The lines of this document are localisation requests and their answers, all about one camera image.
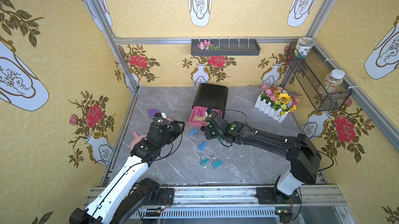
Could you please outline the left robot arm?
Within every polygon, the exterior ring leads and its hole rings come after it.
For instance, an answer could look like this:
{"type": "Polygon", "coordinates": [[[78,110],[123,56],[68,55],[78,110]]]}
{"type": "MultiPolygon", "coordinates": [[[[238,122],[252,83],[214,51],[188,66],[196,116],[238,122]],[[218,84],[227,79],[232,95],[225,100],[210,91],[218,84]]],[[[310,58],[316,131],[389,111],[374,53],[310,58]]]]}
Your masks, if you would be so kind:
{"type": "Polygon", "coordinates": [[[163,117],[153,119],[149,132],[134,145],[131,155],[104,191],[85,209],[77,208],[69,217],[71,224],[122,224],[134,212],[159,198],[160,185],[145,178],[134,190],[133,186],[155,161],[160,161],[161,150],[181,137],[185,129],[182,121],[163,117]]]}

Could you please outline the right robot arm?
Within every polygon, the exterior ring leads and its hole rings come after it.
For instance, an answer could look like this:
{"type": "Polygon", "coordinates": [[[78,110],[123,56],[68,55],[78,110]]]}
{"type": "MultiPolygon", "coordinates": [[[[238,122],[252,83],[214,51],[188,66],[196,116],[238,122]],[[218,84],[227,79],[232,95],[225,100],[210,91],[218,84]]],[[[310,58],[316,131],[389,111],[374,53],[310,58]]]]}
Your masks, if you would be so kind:
{"type": "Polygon", "coordinates": [[[229,123],[215,111],[206,116],[204,132],[207,140],[257,147],[289,161],[290,168],[277,178],[273,187],[275,199],[285,200],[301,185],[316,183],[321,154],[304,134],[283,136],[254,129],[242,122],[229,123]]]}

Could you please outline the black pink drawer cabinet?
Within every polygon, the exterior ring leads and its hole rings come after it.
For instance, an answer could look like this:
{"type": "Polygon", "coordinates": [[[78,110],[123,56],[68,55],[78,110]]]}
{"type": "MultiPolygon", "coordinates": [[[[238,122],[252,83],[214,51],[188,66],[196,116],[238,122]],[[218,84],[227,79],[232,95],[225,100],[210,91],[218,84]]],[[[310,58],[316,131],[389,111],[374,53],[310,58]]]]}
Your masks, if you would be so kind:
{"type": "Polygon", "coordinates": [[[194,116],[204,116],[208,108],[224,112],[227,107],[229,89],[226,86],[203,83],[200,84],[192,105],[192,113],[189,124],[194,127],[202,127],[205,122],[193,121],[194,116]]]}

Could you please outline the small yellow binder clip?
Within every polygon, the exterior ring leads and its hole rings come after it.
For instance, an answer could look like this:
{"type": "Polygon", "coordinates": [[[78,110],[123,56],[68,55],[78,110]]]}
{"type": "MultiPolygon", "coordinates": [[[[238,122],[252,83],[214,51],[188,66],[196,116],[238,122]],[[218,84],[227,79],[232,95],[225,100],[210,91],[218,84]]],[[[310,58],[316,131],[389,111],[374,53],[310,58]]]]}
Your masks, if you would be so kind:
{"type": "Polygon", "coordinates": [[[194,116],[193,121],[195,122],[204,122],[205,121],[205,116],[194,116]]]}

